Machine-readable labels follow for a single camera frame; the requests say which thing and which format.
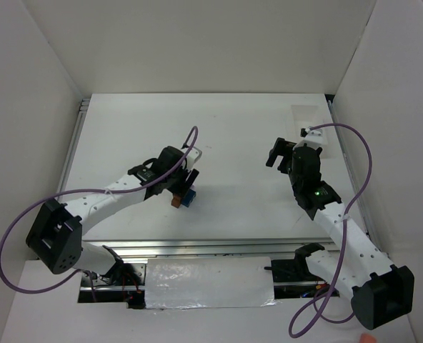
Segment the blue notched wood block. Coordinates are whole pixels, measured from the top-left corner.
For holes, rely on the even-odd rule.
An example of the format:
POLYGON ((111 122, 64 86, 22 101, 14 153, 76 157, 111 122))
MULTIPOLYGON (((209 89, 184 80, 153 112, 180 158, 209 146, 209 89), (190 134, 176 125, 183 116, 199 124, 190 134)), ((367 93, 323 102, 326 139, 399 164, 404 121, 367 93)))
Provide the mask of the blue notched wood block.
POLYGON ((193 189, 189 189, 187 193, 181 199, 181 205, 184 207, 189 207, 190 204, 194 201, 196 197, 196 191, 193 189))

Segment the brown arch wood block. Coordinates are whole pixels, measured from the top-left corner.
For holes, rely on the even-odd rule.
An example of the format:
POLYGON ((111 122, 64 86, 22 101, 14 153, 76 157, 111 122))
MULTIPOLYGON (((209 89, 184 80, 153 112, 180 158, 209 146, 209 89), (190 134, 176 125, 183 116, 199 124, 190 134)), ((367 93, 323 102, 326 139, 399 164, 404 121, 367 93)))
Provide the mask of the brown arch wood block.
POLYGON ((171 200, 171 205, 175 208, 179 208, 181 206, 182 197, 178 194, 174 194, 171 200))

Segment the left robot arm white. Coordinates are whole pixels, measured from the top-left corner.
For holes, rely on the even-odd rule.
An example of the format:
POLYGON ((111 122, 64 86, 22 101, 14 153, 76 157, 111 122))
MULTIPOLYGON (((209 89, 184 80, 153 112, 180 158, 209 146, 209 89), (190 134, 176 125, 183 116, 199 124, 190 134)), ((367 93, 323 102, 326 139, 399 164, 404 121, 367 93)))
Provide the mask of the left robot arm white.
POLYGON ((58 202, 46 201, 40 208, 26 238, 27 246, 53 274, 80 269, 121 284, 135 277, 134 268, 106 245, 86 243, 83 236, 97 224, 121 210, 140 204, 164 190, 173 195, 174 207, 187 206, 195 196, 194 168, 202 152, 196 147, 165 147, 157 158, 131 168, 102 193, 58 202))

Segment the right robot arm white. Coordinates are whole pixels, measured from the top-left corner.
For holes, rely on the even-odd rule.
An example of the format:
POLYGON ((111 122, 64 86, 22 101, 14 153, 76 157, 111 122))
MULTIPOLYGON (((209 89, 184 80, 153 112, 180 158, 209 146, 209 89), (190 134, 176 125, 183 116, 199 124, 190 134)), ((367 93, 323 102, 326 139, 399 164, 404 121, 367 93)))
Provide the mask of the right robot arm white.
POLYGON ((309 139, 300 143, 278 138, 266 165, 289 176, 297 204, 339 247, 334 257, 321 244, 296 250, 298 270, 317 276, 350 301, 352 311, 366 329, 376 329, 412 310, 414 275, 397 267, 381 252, 345 212, 338 193, 322 180, 321 144, 309 139))

